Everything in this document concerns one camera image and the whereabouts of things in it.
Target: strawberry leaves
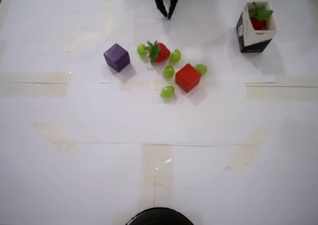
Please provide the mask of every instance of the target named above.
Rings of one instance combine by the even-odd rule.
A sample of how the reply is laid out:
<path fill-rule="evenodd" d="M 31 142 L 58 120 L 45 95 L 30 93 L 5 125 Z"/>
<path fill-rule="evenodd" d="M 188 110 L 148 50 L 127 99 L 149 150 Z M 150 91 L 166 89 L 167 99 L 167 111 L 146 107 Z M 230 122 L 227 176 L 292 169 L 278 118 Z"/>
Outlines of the strawberry leaves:
<path fill-rule="evenodd" d="M 266 20 L 268 21 L 270 16 L 273 14 L 272 10 L 266 10 L 265 8 L 258 9 L 255 2 L 253 2 L 255 6 L 255 10 L 249 12 L 250 18 L 256 18 L 258 20 Z"/>
<path fill-rule="evenodd" d="M 157 40 L 155 41 L 154 44 L 150 43 L 149 41 L 147 41 L 147 43 L 149 46 L 145 46 L 144 50 L 146 50 L 147 53 L 149 53 L 151 63 L 154 64 L 156 62 L 156 58 L 158 58 L 161 47 L 158 46 Z"/>

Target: white box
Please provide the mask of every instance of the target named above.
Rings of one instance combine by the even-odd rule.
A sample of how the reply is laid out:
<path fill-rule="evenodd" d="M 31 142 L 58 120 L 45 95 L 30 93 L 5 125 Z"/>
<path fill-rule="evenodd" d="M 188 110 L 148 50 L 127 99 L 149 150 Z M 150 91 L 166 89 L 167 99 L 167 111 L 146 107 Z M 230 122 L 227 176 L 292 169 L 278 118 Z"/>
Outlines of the white box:
<path fill-rule="evenodd" d="M 272 10 L 269 2 L 256 2 L 257 8 Z M 249 11 L 255 10 L 252 2 L 246 3 L 237 24 L 239 48 L 245 52 L 263 52 L 269 42 L 277 33 L 274 14 L 266 23 L 266 30 L 254 30 L 249 18 Z"/>

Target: red cube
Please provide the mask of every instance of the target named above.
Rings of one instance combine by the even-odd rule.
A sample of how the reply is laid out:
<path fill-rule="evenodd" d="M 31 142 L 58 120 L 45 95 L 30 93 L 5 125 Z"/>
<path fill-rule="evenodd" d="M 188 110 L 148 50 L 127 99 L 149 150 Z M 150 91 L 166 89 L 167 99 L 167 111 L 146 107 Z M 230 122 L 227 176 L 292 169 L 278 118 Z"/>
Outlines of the red cube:
<path fill-rule="evenodd" d="M 198 85 L 200 79 L 201 74 L 190 64 L 186 64 L 186 66 L 175 74 L 176 84 L 178 84 L 186 93 Z"/>

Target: grape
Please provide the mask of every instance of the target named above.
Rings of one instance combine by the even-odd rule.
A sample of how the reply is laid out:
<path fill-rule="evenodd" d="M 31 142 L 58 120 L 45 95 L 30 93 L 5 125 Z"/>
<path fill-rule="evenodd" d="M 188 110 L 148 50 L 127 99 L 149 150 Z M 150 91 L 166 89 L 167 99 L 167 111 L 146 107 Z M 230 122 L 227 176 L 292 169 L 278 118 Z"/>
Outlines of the grape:
<path fill-rule="evenodd" d="M 201 75 L 205 75 L 205 73 L 208 71 L 208 70 L 207 70 L 207 67 L 206 67 L 205 65 L 196 65 L 196 66 L 194 66 L 194 68 L 195 68 L 197 71 L 199 71 L 199 73 L 200 73 Z"/>
<path fill-rule="evenodd" d="M 137 53 L 140 55 L 140 57 L 144 58 L 146 57 L 147 51 L 144 49 L 145 45 L 144 44 L 139 44 L 137 46 Z"/>
<path fill-rule="evenodd" d="M 171 54 L 171 61 L 176 64 L 181 59 L 181 53 L 178 49 L 175 49 Z"/>
<path fill-rule="evenodd" d="M 167 86 L 161 91 L 160 96 L 163 98 L 170 98 L 173 96 L 173 94 L 174 94 L 174 87 Z"/>
<path fill-rule="evenodd" d="M 165 67 L 163 74 L 166 78 L 172 78 L 172 76 L 174 75 L 173 65 L 169 65 L 169 66 Z"/>

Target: artificial strawberry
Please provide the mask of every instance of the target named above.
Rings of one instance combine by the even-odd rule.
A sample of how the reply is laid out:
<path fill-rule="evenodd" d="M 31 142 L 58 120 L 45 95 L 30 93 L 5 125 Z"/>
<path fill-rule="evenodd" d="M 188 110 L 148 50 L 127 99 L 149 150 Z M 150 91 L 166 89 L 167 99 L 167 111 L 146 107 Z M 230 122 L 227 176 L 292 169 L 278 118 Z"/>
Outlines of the artificial strawberry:
<path fill-rule="evenodd" d="M 252 23 L 254 30 L 260 30 L 266 25 L 266 20 L 258 20 L 256 18 L 251 18 L 250 22 Z"/>
<path fill-rule="evenodd" d="M 170 50 L 163 43 L 157 43 L 157 40 L 154 44 L 147 41 L 149 46 L 144 47 L 144 49 L 149 53 L 151 63 L 160 63 L 165 61 L 170 56 Z"/>
<path fill-rule="evenodd" d="M 249 12 L 249 18 L 254 30 L 261 30 L 266 26 L 273 11 L 265 10 L 265 8 L 258 9 L 256 2 L 253 2 L 253 5 L 255 6 L 255 10 Z"/>

